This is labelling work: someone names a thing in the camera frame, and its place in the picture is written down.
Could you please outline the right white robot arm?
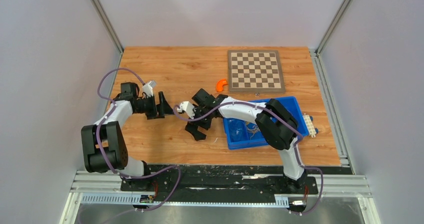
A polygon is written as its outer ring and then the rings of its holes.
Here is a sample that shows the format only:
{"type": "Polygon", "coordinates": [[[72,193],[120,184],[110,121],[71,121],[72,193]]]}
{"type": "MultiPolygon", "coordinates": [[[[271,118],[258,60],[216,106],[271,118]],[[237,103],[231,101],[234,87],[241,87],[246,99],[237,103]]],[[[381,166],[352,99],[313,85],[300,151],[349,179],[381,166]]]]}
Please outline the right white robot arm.
{"type": "Polygon", "coordinates": [[[188,118],[186,130],[196,141],[206,135],[198,130],[207,130],[213,118],[237,119],[254,124],[266,143],[276,149],[283,162],[285,185],[291,192],[305,187],[305,168],[302,166],[296,144],[303,136],[298,132],[298,121],[277,99],[266,102],[242,101],[228,95],[213,96],[200,89],[193,97],[194,103],[183,101],[173,108],[177,117],[185,113],[188,118]]]}

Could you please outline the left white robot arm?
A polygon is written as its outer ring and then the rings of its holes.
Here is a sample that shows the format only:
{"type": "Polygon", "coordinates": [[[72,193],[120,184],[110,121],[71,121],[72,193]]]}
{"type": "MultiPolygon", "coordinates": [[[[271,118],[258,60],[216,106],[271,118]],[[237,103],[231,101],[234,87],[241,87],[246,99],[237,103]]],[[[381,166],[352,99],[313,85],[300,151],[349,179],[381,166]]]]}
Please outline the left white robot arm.
{"type": "Polygon", "coordinates": [[[133,114],[145,114],[148,120],[173,114],[162,91],[158,93],[159,102],[156,103],[155,86],[155,81],[149,81],[141,88],[133,82],[122,83],[120,93],[106,114],[81,129],[84,165],[88,172],[115,170],[126,178],[134,178],[134,185],[141,191],[152,187],[153,177],[146,170],[147,164],[129,156],[122,127],[133,114]]]}

